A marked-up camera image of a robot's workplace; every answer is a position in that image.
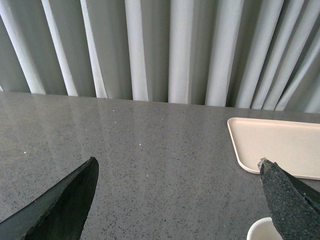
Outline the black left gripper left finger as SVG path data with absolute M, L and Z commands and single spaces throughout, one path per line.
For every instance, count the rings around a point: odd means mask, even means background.
M 0 224 L 2 240 L 78 240 L 99 177 L 91 157 L 33 202 Z

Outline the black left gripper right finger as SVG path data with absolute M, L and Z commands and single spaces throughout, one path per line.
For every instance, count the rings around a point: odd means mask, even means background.
M 272 223 L 284 240 L 320 238 L 320 192 L 261 158 L 260 180 Z

